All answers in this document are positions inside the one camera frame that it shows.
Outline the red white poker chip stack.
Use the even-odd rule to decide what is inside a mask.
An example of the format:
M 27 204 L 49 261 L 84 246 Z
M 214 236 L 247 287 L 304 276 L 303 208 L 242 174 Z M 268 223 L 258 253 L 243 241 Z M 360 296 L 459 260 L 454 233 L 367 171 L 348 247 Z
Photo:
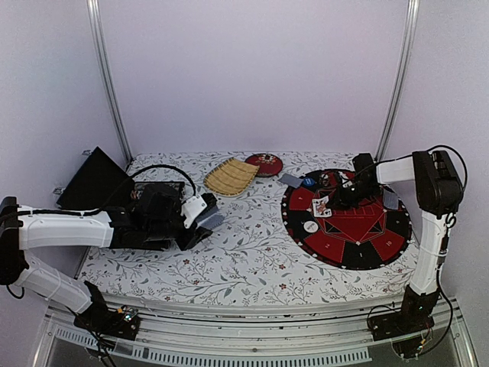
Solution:
M 328 187 L 329 184 L 330 184 L 330 180 L 329 180 L 329 175 L 327 173 L 323 173 L 320 175 L 320 178 L 319 178 L 319 183 L 323 186 L 323 187 Z

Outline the blue small blind button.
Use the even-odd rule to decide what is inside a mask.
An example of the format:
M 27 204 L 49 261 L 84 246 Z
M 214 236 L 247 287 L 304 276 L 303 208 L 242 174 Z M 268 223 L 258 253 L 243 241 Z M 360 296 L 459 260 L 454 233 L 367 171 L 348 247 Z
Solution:
M 313 187 L 316 184 L 316 181 L 311 177 L 304 177 L 302 181 L 302 185 L 304 187 Z

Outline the white dealer button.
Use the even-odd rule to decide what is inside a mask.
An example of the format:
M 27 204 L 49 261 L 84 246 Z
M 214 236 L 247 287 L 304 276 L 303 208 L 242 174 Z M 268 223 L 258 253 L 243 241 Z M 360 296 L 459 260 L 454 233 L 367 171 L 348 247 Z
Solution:
M 308 233 L 315 233 L 319 229 L 319 225 L 316 221 L 306 221 L 303 224 L 303 229 Z

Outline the woven bamboo tray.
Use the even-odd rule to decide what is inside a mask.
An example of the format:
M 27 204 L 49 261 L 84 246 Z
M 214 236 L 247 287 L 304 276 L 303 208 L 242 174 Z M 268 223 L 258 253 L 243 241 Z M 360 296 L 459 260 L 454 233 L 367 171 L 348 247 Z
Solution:
M 204 186 L 222 196 L 238 196 L 250 185 L 259 167 L 236 158 L 229 158 L 205 177 Z

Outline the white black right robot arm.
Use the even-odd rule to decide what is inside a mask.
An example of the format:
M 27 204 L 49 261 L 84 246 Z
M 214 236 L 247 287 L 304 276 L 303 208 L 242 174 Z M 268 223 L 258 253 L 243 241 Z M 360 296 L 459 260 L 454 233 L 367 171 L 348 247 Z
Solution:
M 350 209 L 375 195 L 382 186 L 414 182 L 422 212 L 422 235 L 416 268 L 404 296 L 417 300 L 437 299 L 441 292 L 449 235 L 468 181 L 467 173 L 459 177 L 448 149 L 446 145 L 436 145 L 382 162 L 373 161 L 370 154 L 359 154 L 353 159 L 354 176 L 339 178 L 328 202 L 332 209 Z

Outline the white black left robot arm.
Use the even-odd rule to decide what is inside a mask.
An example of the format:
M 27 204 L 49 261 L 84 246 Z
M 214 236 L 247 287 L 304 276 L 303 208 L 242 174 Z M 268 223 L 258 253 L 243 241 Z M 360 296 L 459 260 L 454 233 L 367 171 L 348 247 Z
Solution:
M 96 331 L 108 331 L 114 317 L 99 289 L 47 265 L 31 249 L 89 246 L 159 251 L 176 244 L 185 251 L 212 234 L 197 220 L 216 204 L 211 193 L 183 200 L 180 190 L 165 183 L 146 185 L 126 207 L 91 211 L 35 209 L 7 196 L 1 201 L 1 283 L 27 288 L 82 314 Z

